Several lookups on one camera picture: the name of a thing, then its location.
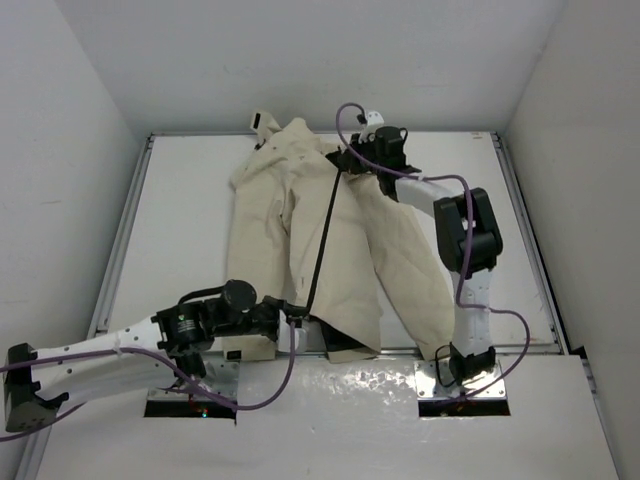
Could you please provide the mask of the beige jacket with black lining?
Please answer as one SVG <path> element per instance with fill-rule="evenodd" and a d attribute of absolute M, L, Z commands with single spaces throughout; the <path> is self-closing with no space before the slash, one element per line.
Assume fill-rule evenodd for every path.
<path fill-rule="evenodd" d="M 303 119 L 280 125 L 258 111 L 252 128 L 257 148 L 231 178 L 228 277 L 308 307 L 333 363 L 381 351 L 385 293 L 431 358 L 453 336 L 454 305 L 414 209 L 372 175 L 339 172 L 329 160 L 338 146 Z"/>

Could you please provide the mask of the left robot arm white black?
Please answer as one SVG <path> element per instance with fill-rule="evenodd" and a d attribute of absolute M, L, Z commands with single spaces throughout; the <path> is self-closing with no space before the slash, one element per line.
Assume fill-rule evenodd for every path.
<path fill-rule="evenodd" d="M 1 368 L 3 441 L 38 432 L 85 403 L 139 389 L 185 394 L 234 412 L 242 405 L 207 385 L 203 354 L 219 338 L 259 335 L 294 357 L 306 347 L 309 306 L 258 298 L 246 281 L 184 295 L 174 306 L 101 336 L 56 348 L 12 346 Z"/>

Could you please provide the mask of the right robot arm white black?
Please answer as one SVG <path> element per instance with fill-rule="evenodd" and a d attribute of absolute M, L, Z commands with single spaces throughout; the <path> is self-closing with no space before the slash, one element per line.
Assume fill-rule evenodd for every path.
<path fill-rule="evenodd" d="M 407 161 L 405 128 L 382 126 L 339 136 L 332 163 L 350 174 L 373 174 L 382 193 L 434 220 L 437 251 L 451 275 L 455 325 L 449 343 L 452 383 L 462 386 L 496 365 L 489 328 L 489 285 L 503 239 L 487 191 L 456 174 L 426 176 Z"/>

